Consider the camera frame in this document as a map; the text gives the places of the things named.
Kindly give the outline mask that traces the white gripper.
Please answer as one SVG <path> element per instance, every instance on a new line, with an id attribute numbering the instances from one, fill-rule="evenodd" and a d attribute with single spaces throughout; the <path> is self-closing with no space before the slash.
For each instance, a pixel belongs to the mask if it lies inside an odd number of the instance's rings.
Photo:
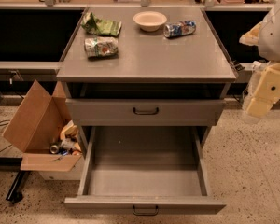
<path id="1" fill-rule="evenodd" d="M 239 42 L 247 46 L 259 45 L 262 58 L 279 62 L 256 69 L 248 83 L 242 118 L 246 123 L 256 124 L 280 100 L 280 0 L 262 22 L 240 37 Z"/>

